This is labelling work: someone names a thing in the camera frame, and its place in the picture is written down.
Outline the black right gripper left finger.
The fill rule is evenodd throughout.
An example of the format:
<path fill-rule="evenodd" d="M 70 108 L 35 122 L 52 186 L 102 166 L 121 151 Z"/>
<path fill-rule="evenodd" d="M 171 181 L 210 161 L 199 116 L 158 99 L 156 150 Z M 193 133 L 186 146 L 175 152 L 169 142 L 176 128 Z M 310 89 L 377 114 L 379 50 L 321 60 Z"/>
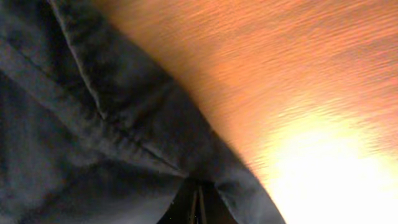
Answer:
<path fill-rule="evenodd" d="M 197 182 L 193 180 L 183 182 L 170 207 L 157 224 L 199 223 L 198 190 Z"/>

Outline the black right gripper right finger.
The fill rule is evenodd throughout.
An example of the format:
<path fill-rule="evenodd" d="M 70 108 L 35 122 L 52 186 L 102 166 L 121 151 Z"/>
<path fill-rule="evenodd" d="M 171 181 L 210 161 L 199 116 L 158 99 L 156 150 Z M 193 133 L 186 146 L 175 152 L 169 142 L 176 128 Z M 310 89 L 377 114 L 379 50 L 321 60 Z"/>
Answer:
<path fill-rule="evenodd" d="M 200 223 L 237 224 L 221 199 L 214 184 L 204 182 L 199 186 Z"/>

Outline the navy blue shorts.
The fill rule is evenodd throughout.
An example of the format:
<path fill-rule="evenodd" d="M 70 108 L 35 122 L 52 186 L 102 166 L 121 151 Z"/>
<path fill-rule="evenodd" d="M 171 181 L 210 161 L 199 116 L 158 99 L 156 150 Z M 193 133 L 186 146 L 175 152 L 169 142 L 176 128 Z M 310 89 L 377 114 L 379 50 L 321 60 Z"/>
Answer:
<path fill-rule="evenodd" d="M 1 222 L 156 223 L 186 180 L 283 223 L 180 85 L 89 1 L 1 2 Z"/>

